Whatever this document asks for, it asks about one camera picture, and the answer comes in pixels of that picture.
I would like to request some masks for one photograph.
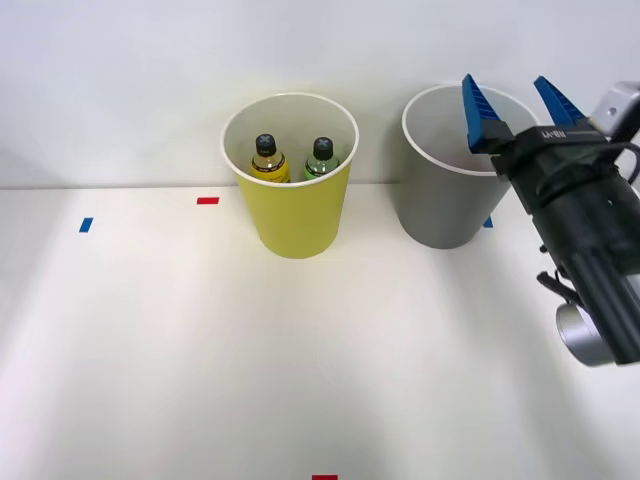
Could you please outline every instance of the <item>yellow bottle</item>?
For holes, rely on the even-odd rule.
[[[289,162],[276,148],[273,135],[263,133],[256,138],[256,154],[251,160],[251,175],[273,183],[289,183]]]

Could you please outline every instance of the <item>yellow cup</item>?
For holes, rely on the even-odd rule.
[[[292,183],[269,183],[250,175],[255,138],[270,133],[289,161]],[[340,166],[304,181],[304,164],[318,137],[333,140]],[[265,246],[287,258],[326,250],[338,234],[351,160],[360,134],[342,105],[310,93],[283,93],[246,106],[227,122],[222,153]]]

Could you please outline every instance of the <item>white wall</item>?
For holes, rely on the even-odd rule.
[[[386,139],[415,93],[472,72],[542,112],[544,74],[589,112],[640,79],[638,14],[634,0],[3,0],[0,186],[231,183],[224,120],[290,89],[347,106],[363,134],[352,180],[389,180]]]

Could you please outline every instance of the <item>blue tape marker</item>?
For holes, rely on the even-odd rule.
[[[87,217],[82,221],[82,225],[80,225],[80,233],[87,233],[91,228],[91,224],[93,223],[93,217]]]

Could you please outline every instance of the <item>cup rim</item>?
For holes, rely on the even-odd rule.
[[[522,103],[520,100],[518,100],[513,95],[510,95],[510,94],[508,94],[506,92],[503,92],[502,90],[498,90],[497,88],[486,87],[484,85],[479,85],[479,87],[480,87],[481,90],[488,90],[488,91],[497,93],[498,95],[502,95],[503,97],[508,98],[512,102],[514,102],[517,105],[521,106],[529,115],[531,115],[531,118],[533,119],[534,125],[539,125],[540,124],[540,120],[538,119],[537,115],[529,107],[527,107],[524,103]],[[418,152],[422,157],[424,157],[427,160],[429,160],[431,163],[434,163],[434,164],[438,165],[439,167],[445,168],[445,169],[450,170],[450,171],[455,172],[455,173],[460,173],[462,175],[470,175],[470,176],[474,176],[474,177],[497,177],[497,174],[494,171],[483,172],[483,171],[478,171],[478,170],[467,170],[467,169],[464,169],[464,168],[454,167],[452,165],[444,163],[444,162],[436,159],[435,157],[429,155],[427,152],[422,150],[422,148],[420,148],[416,142],[413,141],[413,138],[411,137],[411,135],[409,134],[409,130],[407,129],[407,114],[409,112],[409,109],[411,108],[411,106],[415,102],[417,102],[423,96],[425,96],[425,95],[427,95],[429,93],[432,93],[432,92],[434,92],[436,90],[442,90],[442,89],[445,89],[445,88],[460,88],[461,89],[462,87],[460,85],[460,82],[447,82],[447,83],[444,83],[444,84],[436,85],[434,87],[427,88],[426,90],[423,90],[422,92],[418,93],[415,97],[413,97],[409,101],[409,103],[407,103],[407,106],[404,107],[404,111],[402,112],[402,131],[404,132],[405,138],[407,139],[409,144],[413,147],[413,149],[416,152]]]
[[[333,170],[331,173],[328,173],[327,175],[323,175],[322,177],[316,178],[314,180],[307,180],[307,181],[304,181],[304,182],[295,182],[295,183],[267,182],[265,180],[260,180],[259,178],[252,177],[251,175],[249,175],[249,174],[243,172],[242,170],[240,170],[231,161],[231,159],[229,158],[229,155],[227,155],[226,149],[224,147],[224,141],[225,141],[225,138],[227,136],[227,130],[229,129],[229,126],[231,125],[231,123],[236,119],[236,117],[238,115],[240,115],[242,112],[244,112],[247,108],[249,108],[249,107],[251,107],[253,105],[256,105],[256,104],[258,104],[260,102],[264,102],[265,100],[269,100],[271,98],[284,97],[284,96],[303,96],[303,97],[312,97],[312,98],[316,98],[318,100],[323,100],[323,101],[325,101],[327,103],[330,103],[334,107],[337,107],[339,110],[341,110],[342,113],[344,113],[347,116],[347,118],[349,119],[349,121],[351,122],[351,125],[353,126],[353,130],[354,130],[354,133],[355,133],[353,147],[351,148],[351,152],[349,153],[347,158],[342,163],[340,163],[338,168]],[[261,98],[259,98],[257,100],[254,100],[252,102],[249,102],[249,103],[245,104],[236,113],[234,113],[231,116],[231,118],[229,118],[229,120],[227,120],[227,122],[224,125],[224,128],[222,129],[222,135],[220,136],[220,149],[222,150],[222,156],[224,157],[224,160],[227,163],[227,166],[229,166],[229,168],[231,168],[231,170],[233,170],[233,172],[236,175],[240,175],[245,180],[249,180],[252,183],[256,183],[258,185],[264,185],[265,187],[272,187],[272,188],[300,188],[300,187],[307,187],[307,186],[310,186],[310,185],[315,185],[315,184],[318,184],[318,183],[325,182],[325,181],[327,181],[327,180],[339,175],[340,172],[342,172],[345,168],[347,168],[347,166],[349,164],[351,164],[351,160],[353,159],[353,156],[354,156],[356,150],[358,149],[358,144],[359,143],[360,143],[360,130],[358,129],[358,123],[356,122],[356,119],[353,117],[353,115],[351,115],[351,112],[349,112],[349,110],[347,110],[345,107],[340,105],[338,102],[336,102],[334,100],[331,100],[330,98],[323,97],[322,95],[318,95],[318,94],[315,94],[315,93],[306,93],[306,92],[276,93],[276,94],[273,94],[273,95],[267,95],[265,97],[261,97]]]

